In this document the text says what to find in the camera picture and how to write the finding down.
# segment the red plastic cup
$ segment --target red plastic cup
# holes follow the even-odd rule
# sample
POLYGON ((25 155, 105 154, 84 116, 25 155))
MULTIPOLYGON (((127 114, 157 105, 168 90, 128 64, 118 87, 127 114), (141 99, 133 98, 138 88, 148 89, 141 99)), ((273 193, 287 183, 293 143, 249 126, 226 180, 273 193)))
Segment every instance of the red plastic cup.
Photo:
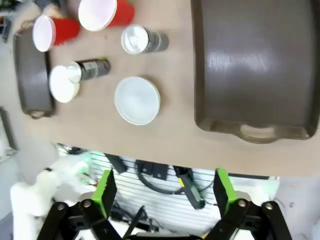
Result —
POLYGON ((75 20, 42 15, 34 23, 32 38, 40 52, 47 52, 53 46, 76 38, 79 32, 80 24, 75 20))
POLYGON ((107 27, 129 25, 135 9, 126 0, 82 0, 78 14, 85 29, 97 32, 107 27))

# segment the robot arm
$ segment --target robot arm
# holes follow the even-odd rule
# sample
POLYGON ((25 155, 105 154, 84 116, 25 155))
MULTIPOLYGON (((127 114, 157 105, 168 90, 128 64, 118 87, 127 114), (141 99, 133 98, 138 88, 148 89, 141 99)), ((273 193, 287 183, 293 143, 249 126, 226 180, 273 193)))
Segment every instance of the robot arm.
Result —
MULTIPOLYGON (((217 169, 213 191, 219 207, 221 220, 204 237, 204 240, 234 239, 238 230, 248 230, 255 240, 292 240, 279 205, 268 201, 261 206, 244 198, 238 198, 228 173, 217 169)), ((73 240, 79 231, 90 229, 97 240, 198 240, 194 235, 131 235, 137 220, 120 237, 108 220, 117 187, 112 170, 106 170, 91 199, 85 199, 69 207, 64 202, 52 205, 43 224, 38 240, 73 240)), ((141 216, 143 207, 137 213, 141 216)))
POLYGON ((77 176, 88 172, 89 168, 85 155, 67 155, 43 170, 34 185, 14 184, 10 190, 14 240, 37 239, 41 227, 37 217, 48 214, 58 188, 66 183, 78 191, 80 181, 77 176))

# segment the brown baking pan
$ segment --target brown baking pan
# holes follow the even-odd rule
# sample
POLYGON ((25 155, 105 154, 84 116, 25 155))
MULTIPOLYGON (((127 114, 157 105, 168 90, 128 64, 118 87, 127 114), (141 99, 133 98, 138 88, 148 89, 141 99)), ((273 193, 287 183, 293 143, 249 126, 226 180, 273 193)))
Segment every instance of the brown baking pan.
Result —
POLYGON ((34 119, 51 117, 54 103, 49 88, 49 55, 36 49, 30 21, 13 35, 15 74, 22 111, 34 119))
POLYGON ((306 140, 320 109, 317 0, 191 0, 195 122, 252 143, 306 140))

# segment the tabletop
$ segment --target tabletop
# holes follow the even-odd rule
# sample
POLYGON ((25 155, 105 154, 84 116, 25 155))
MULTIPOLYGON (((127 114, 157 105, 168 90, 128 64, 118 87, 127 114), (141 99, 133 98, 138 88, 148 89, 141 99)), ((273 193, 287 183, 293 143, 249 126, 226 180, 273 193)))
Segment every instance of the tabletop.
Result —
MULTIPOLYGON (((25 116, 30 134, 52 142, 169 165, 273 176, 309 176, 320 169, 320 134, 309 140, 282 139, 252 144, 236 136, 206 132, 194 119, 194 47, 189 0, 131 0, 134 24, 164 32, 164 52, 127 54, 121 45, 123 27, 90 32, 50 51, 51 67, 106 57, 110 74, 85 81, 70 103, 56 102, 53 117, 25 116), (114 104, 117 84, 140 76, 159 90, 161 107, 148 125, 135 126, 121 118, 114 104)), ((70 1, 77 17, 80 0, 70 1)))

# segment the electrical cable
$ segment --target electrical cable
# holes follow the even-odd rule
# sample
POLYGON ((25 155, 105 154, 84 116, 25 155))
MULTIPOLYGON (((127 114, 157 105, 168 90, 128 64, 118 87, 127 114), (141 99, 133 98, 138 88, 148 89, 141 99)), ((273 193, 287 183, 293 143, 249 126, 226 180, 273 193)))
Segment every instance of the electrical cable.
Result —
POLYGON ((276 201, 276 202, 279 202, 279 204, 282 206, 283 210, 282 210, 282 209, 280 209, 280 210, 283 212, 283 216, 285 217, 285 216, 287 215, 287 208, 286 208, 286 206, 285 206, 285 205, 283 204, 283 202, 280 201, 280 199, 277 198, 277 197, 275 197, 273 200, 276 201))
POLYGON ((90 176, 88 173, 85 173, 85 172, 83 172, 82 173, 82 175, 84 175, 84 176, 86 176, 86 177, 88 177, 88 178, 90 178, 92 181, 94 181, 95 182, 95 184, 98 184, 98 179, 96 179, 96 178, 93 178, 92 176, 90 176))
POLYGON ((210 187, 214 184, 214 181, 215 181, 215 179, 213 179, 212 182, 211 182, 208 186, 206 186, 205 188, 199 190, 199 192, 202 193, 202 192, 204 192, 205 190, 207 190, 208 188, 210 188, 210 187))
POLYGON ((86 150, 79 148, 79 147, 75 147, 75 146, 66 146, 62 143, 58 143, 57 145, 62 150, 64 150, 67 154, 70 154, 70 155, 79 155, 79 154, 86 152, 86 150))
POLYGON ((152 221, 155 221, 159 228, 165 229, 165 228, 160 224, 160 222, 158 222, 158 220, 155 219, 154 217, 149 216, 149 219, 151 219, 152 221))
POLYGON ((218 206, 218 204, 216 204, 216 203, 208 202, 205 198, 203 200, 205 201, 206 204, 209 204, 209 205, 212 205, 212 206, 218 206))
POLYGON ((148 222, 149 222, 149 225, 150 225, 149 231, 150 231, 150 232, 155 232, 155 226, 154 226, 154 223, 153 223, 153 222, 154 222, 153 219, 149 218, 149 219, 148 219, 148 222))
POLYGON ((131 213, 120 207, 119 203, 116 200, 114 200, 112 211, 119 213, 120 215, 126 217, 130 221, 132 221, 132 219, 134 218, 134 216, 131 213))
POLYGON ((165 194, 165 195, 181 195, 184 190, 183 188, 181 187, 180 189, 178 190, 166 190, 166 189, 163 189, 163 188, 160 188, 160 187, 157 187, 155 185, 153 185, 152 183, 150 183, 142 174, 142 171, 141 171, 141 167, 142 166, 139 166, 137 162, 135 162, 134 164, 134 168, 135 168, 135 172, 136 172, 136 175, 138 176, 139 180, 146 186, 148 187, 149 189, 157 192, 157 193, 160 193, 160 194, 165 194))

